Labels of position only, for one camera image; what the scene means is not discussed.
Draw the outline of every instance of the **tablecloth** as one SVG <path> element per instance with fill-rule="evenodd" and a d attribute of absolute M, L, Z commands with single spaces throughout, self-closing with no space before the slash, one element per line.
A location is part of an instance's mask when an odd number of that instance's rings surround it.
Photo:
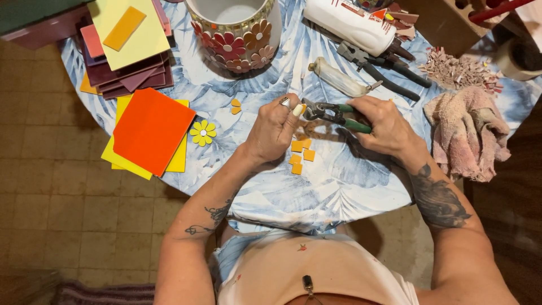
<path fill-rule="evenodd" d="M 186 171 L 165 173 L 162 179 L 167 184 L 189 195 L 197 191 L 246 139 L 258 108 L 282 94 L 293 92 L 300 98 L 330 103 L 347 101 L 346 96 L 307 70 L 308 64 L 318 56 L 362 84 L 374 83 L 364 71 L 356 72 L 354 64 L 337 54 L 337 44 L 324 36 L 319 27 L 303 19 L 304 0 L 278 0 L 277 3 L 283 31 L 272 64 L 265 69 L 234 75 L 214 67 L 203 57 L 185 5 L 162 2 L 178 46 L 172 48 L 177 63 L 173 66 L 175 86 L 161 91 L 173 99 L 190 100 L 190 107 L 197 111 L 196 120 L 215 123 L 218 133 L 212 144 L 204 147 L 193 144 L 189 136 Z M 403 43 L 403 47 L 416 57 L 416 61 L 410 63 L 411 70 L 419 72 L 416 66 L 426 62 L 428 42 L 416 33 L 416 38 Z M 488 54 L 495 51 L 495 45 L 491 36 L 486 36 L 473 49 Z M 67 39 L 61 53 L 70 80 L 78 89 L 85 72 L 80 51 L 72 39 Z M 435 83 L 429 89 L 422 88 L 392 71 L 383 71 L 383 74 L 418 93 L 421 100 L 405 100 L 382 86 L 370 95 L 393 99 L 429 148 L 430 125 L 422 107 L 444 89 Z M 495 96 L 495 102 L 513 133 L 534 107 L 542 92 L 542 81 L 536 78 L 518 82 L 504 78 L 500 82 L 505 88 Z M 78 95 L 98 124 L 111 135 L 116 100 L 104 100 L 79 90 Z M 237 115 L 230 113 L 233 98 L 242 104 L 242 111 Z M 238 225 L 241 231 L 274 226 L 307 233 L 324 232 L 341 223 L 412 203 L 408 175 L 389 156 L 364 149 L 347 131 L 327 122 L 311 122 L 305 131 L 314 138 L 311 146 L 316 151 L 314 162 L 305 162 L 301 175 L 291 174 L 288 160 L 292 153 L 287 151 L 284 160 L 265 164 L 251 175 L 228 214 L 234 219 L 232 224 Z"/>

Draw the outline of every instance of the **arm tattoo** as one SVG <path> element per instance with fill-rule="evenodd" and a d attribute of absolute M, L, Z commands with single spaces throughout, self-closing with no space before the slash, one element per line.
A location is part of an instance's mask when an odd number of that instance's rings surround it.
<path fill-rule="evenodd" d="M 236 190 L 231 196 L 231 198 L 226 200 L 226 205 L 223 207 L 220 207 L 220 208 L 204 207 L 207 212 L 211 213 L 211 219 L 215 221 L 212 228 L 207 228 L 200 225 L 192 225 L 186 230 L 184 230 L 184 232 L 189 233 L 190 235 L 194 235 L 196 233 L 213 233 L 213 231 L 216 229 L 216 227 L 218 227 L 222 219 L 224 219 L 224 217 L 226 217 L 226 215 L 228 214 L 231 203 L 234 201 L 234 198 L 235 198 L 235 195 L 237 195 L 237 192 L 239 192 L 239 190 Z"/>
<path fill-rule="evenodd" d="M 445 180 L 431 178 L 431 167 L 422 166 L 417 175 L 410 175 L 414 198 L 423 219 L 437 228 L 459 228 L 472 215 L 467 214 L 457 195 L 448 188 Z"/>

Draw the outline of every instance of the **white fingernail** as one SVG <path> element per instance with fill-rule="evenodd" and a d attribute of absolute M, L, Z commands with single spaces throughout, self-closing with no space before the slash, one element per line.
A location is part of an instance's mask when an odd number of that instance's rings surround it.
<path fill-rule="evenodd" d="M 298 117 L 302 111 L 303 111 L 303 105 L 299 104 L 294 108 L 294 110 L 292 111 L 292 114 Z"/>

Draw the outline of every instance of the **pink towel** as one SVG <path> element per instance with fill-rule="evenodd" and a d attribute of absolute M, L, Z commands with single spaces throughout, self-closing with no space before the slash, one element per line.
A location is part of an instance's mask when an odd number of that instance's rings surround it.
<path fill-rule="evenodd" d="M 423 108 L 435 128 L 433 158 L 452 181 L 461 176 L 486 182 L 495 160 L 506 161 L 510 128 L 493 99 L 479 87 L 444 93 Z"/>

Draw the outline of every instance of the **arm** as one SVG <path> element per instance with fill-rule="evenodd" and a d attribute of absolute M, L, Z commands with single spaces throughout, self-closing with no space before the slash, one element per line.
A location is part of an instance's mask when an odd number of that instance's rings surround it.
<path fill-rule="evenodd" d="M 292 107 L 301 104 L 296 95 L 287 97 Z M 247 176 L 259 165 L 278 159 L 290 146 L 302 107 L 290 111 L 278 103 L 281 98 L 260 107 L 247 141 L 178 212 L 160 249 L 155 305 L 215 304 L 205 243 Z"/>
<path fill-rule="evenodd" d="M 355 134 L 368 149 L 399 159 L 435 244 L 432 291 L 420 304 L 518 304 L 501 276 L 482 223 L 463 193 L 444 175 L 393 102 L 371 97 L 349 101 L 373 125 Z"/>

